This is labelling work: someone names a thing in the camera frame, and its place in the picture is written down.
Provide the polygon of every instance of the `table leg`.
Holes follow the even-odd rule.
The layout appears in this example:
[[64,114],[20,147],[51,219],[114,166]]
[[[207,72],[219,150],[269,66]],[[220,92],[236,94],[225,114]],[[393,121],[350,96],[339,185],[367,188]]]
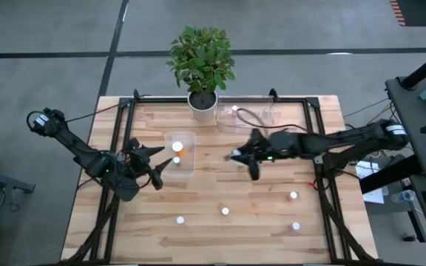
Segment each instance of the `table leg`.
[[420,167],[417,156],[414,154],[394,163],[392,166],[388,166],[377,173],[361,179],[359,184],[361,185],[361,192],[365,194],[385,185],[407,178],[410,175],[420,173],[422,173],[422,168]]

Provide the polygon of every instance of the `concrete floor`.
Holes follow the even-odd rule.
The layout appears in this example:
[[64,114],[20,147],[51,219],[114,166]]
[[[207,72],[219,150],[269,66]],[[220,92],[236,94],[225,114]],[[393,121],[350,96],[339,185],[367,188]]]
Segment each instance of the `concrete floor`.
[[[0,0],[0,52],[106,52],[120,6],[121,0]],[[166,50],[187,24],[225,28],[238,50],[426,47],[426,27],[400,27],[387,0],[131,0],[118,51]],[[237,80],[228,84],[229,95],[263,95],[271,87],[282,95],[334,94],[348,114],[385,98],[384,81],[413,71],[426,54],[245,55],[235,60]],[[185,95],[165,61],[117,58],[107,94],[131,95],[137,88],[143,94]],[[30,133],[24,119],[45,106],[67,117],[92,112],[106,62],[0,59],[0,173],[37,183],[33,195],[16,195],[19,211],[5,210],[0,265],[59,259],[80,168],[57,142]],[[361,126],[384,105],[346,122]],[[86,140],[90,124],[86,119],[70,127]],[[426,244],[399,241],[403,231],[411,233],[406,215],[370,218],[381,259],[426,265]]]

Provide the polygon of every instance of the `black metal frame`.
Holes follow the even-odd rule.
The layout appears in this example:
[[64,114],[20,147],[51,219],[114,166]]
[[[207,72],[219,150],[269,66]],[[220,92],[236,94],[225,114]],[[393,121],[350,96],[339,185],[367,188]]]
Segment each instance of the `black metal frame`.
[[[274,99],[275,103],[301,103],[302,107],[303,107],[303,113],[304,113],[304,116],[305,116],[306,128],[309,132],[314,131],[314,127],[313,127],[313,123],[312,123],[312,119],[311,119],[311,112],[310,112],[310,108],[314,108],[314,112],[315,112],[316,119],[317,119],[318,132],[320,134],[325,134],[325,126],[323,124],[322,114],[321,114],[321,110],[320,110],[320,102],[319,102],[318,98],[316,98],[316,97],[311,97],[311,98],[283,97],[283,98],[279,98],[279,97],[277,97],[277,93],[273,89],[271,90],[269,95],[273,95],[273,99]],[[228,97],[228,98],[223,99],[223,102],[235,102],[235,103],[265,103],[265,102],[269,102],[269,101],[270,100],[268,98]],[[116,114],[116,119],[115,119],[115,127],[113,129],[113,134],[112,134],[112,141],[111,141],[111,147],[110,147],[111,151],[116,150],[116,146],[117,146],[117,143],[118,143],[118,135],[119,135],[120,127],[121,127],[121,118],[123,116],[123,112],[124,112],[126,107],[129,107],[129,110],[128,110],[128,117],[127,117],[127,120],[126,120],[126,129],[125,129],[125,132],[124,132],[123,146],[128,143],[128,141],[130,139],[132,122],[134,120],[134,111],[135,111],[135,104],[136,103],[187,103],[187,98],[186,97],[120,98],[118,112]],[[321,178],[322,175],[320,173],[321,168],[315,162],[314,162],[314,169],[315,169],[315,177],[317,178],[318,189],[324,189],[323,180]],[[331,196],[332,196],[332,199],[333,199],[334,210],[336,211],[338,217],[342,220],[343,215],[342,215],[341,205],[340,205],[340,202],[339,202],[337,184],[336,184],[334,179],[330,179],[329,182],[331,183],[330,188],[331,188]],[[333,231],[332,231],[332,227],[331,227],[331,223],[330,223],[330,217],[323,210],[324,209],[323,208],[324,202],[325,202],[325,200],[328,200],[328,199],[322,198],[322,197],[326,197],[325,194],[318,193],[318,195],[319,195],[319,200],[320,200],[320,205],[321,205],[322,218],[323,218],[323,224],[324,224],[324,227],[325,227],[325,236],[326,236],[327,243],[328,243],[328,251],[329,251],[329,254],[330,254],[330,260],[331,260],[331,262],[334,262],[338,259],[338,257],[337,257],[337,250],[336,250],[336,247],[334,245]],[[100,205],[99,205],[99,208],[98,208],[97,226],[99,226],[98,223],[101,221],[101,218],[106,213],[108,196],[109,196],[108,195],[108,188],[103,187],[103,191],[101,192]],[[113,203],[116,200],[116,196],[113,196],[112,200],[113,200],[112,201],[112,203]],[[103,259],[98,259],[98,249],[99,249],[99,241],[100,241],[100,236],[98,235],[97,239],[94,241],[94,243],[91,247],[89,260],[83,261],[83,262],[73,262],[73,263],[70,263],[70,265],[91,265],[91,264],[97,264],[97,263],[98,264],[103,263],[103,264],[108,265],[110,263],[112,246],[113,246],[114,237],[115,237],[116,220],[117,220],[117,217],[118,217],[118,206],[119,206],[119,200],[117,200],[117,202],[115,203],[115,210],[112,212],[112,215],[109,219],[109,228],[108,228],[108,233],[107,233],[107,238],[106,238],[106,246],[105,246]],[[347,261],[351,260],[351,252],[350,252],[349,245],[348,245],[347,241],[345,240],[345,237],[341,234],[340,234],[340,240],[341,240],[344,260],[347,260]]]

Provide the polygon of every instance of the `wooden table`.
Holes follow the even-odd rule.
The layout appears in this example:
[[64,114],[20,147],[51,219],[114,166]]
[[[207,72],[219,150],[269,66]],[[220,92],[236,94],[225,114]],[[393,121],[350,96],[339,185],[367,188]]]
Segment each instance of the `wooden table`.
[[[318,96],[326,133],[345,129],[338,97]],[[98,110],[118,103],[118,97],[102,97]],[[277,124],[305,127],[301,105],[274,104]],[[109,149],[116,109],[95,116],[89,144]],[[307,183],[314,180],[310,160],[281,160],[261,165],[261,178],[252,182],[246,168],[224,162],[223,156],[243,145],[247,134],[222,134],[216,122],[198,123],[184,103],[136,103],[131,137],[146,146],[163,146],[167,132],[197,135],[197,162],[191,179],[164,177],[163,189],[151,185],[130,202],[121,202],[112,263],[326,263],[329,262],[318,193]],[[121,128],[118,148],[121,148]],[[152,158],[159,163],[163,153]],[[88,178],[84,173],[80,182]],[[139,179],[143,184],[146,178]],[[376,257],[376,248],[359,182],[337,178],[345,223],[366,251]],[[288,194],[296,191],[293,201]],[[76,194],[62,259],[70,257],[95,225],[101,187],[94,182]],[[221,208],[230,210],[228,216]],[[178,225],[178,216],[185,218]],[[301,224],[298,231],[290,229]],[[105,234],[100,250],[104,250]],[[337,250],[339,234],[334,228]]]

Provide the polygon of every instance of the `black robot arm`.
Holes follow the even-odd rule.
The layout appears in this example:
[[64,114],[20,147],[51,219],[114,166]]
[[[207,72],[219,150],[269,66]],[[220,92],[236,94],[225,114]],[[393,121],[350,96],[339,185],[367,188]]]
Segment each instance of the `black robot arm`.
[[[330,177],[352,160],[360,160],[381,149],[400,150],[407,143],[408,136],[403,126],[391,120],[378,120],[367,126],[327,135],[282,130],[265,138],[259,129],[252,129],[248,142],[237,148],[241,155],[231,156],[231,159],[247,165],[253,180],[260,176],[257,162],[297,157],[322,161],[325,175]],[[341,152],[328,152],[329,149],[350,145],[353,146]]]
[[[29,116],[37,113],[38,117],[30,125]],[[152,169],[149,157],[163,150],[163,147],[139,147],[139,142],[133,138],[122,152],[129,160],[118,161],[110,151],[99,151],[88,146],[83,140],[73,134],[65,121],[64,113],[58,110],[44,109],[43,112],[32,112],[27,116],[27,125],[32,132],[44,137],[53,137],[65,148],[72,152],[73,160],[79,164],[88,176],[100,185],[107,185],[123,201],[130,201],[139,191],[136,179],[145,174],[149,175],[155,189],[163,186],[160,173],[170,163],[166,160]]]

